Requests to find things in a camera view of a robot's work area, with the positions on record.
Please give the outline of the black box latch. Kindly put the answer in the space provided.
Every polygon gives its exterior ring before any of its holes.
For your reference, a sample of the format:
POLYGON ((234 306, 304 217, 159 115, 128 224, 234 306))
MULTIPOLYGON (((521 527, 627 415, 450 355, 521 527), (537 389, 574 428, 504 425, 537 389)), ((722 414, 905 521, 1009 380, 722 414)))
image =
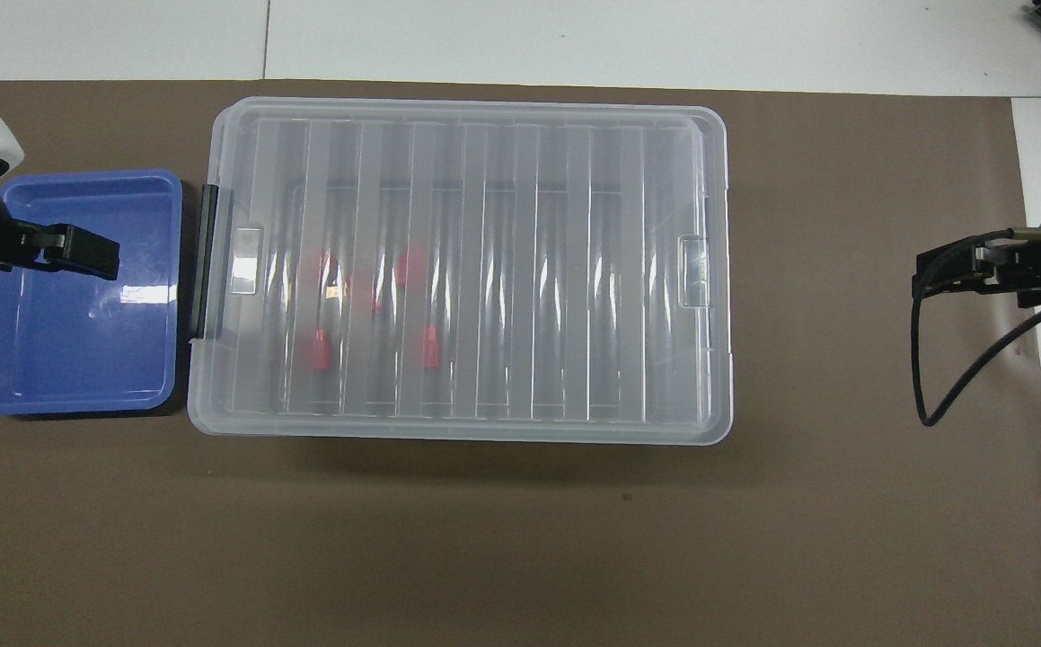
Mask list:
POLYGON ((195 267, 193 267, 193 288, 189 311, 189 340, 204 337, 207 324, 207 300, 209 271, 211 270, 212 245, 215 239, 215 206, 219 200, 219 188, 207 183, 201 187, 197 249, 195 267))

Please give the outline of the blue plastic tray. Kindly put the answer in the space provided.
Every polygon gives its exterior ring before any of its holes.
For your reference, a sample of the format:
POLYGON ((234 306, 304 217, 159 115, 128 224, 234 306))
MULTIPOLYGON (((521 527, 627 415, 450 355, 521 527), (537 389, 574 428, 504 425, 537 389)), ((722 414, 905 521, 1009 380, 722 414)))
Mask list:
POLYGON ((0 414, 149 411, 176 385, 183 187, 163 169, 24 175, 12 217, 120 245, 113 281, 0 271, 0 414))

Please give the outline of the brown table mat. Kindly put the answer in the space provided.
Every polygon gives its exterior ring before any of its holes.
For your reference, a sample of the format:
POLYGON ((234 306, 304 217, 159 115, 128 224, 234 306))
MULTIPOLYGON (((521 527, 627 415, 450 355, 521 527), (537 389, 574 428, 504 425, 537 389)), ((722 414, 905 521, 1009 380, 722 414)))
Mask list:
POLYGON ((211 437, 0 415, 0 646, 1041 647, 1041 347, 939 426, 914 255, 1024 224, 1000 98, 0 82, 26 173, 207 176, 253 95, 701 105, 727 126, 735 421, 708 447, 211 437))

